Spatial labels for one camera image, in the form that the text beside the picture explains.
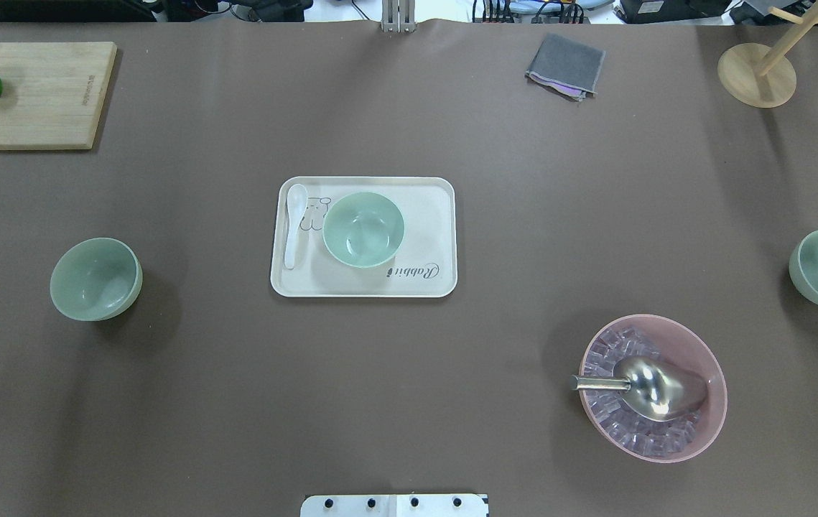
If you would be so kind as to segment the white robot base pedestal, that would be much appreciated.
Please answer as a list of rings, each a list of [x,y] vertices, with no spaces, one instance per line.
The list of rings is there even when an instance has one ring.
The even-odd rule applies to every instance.
[[[300,516],[488,516],[488,496],[474,493],[308,496]]]

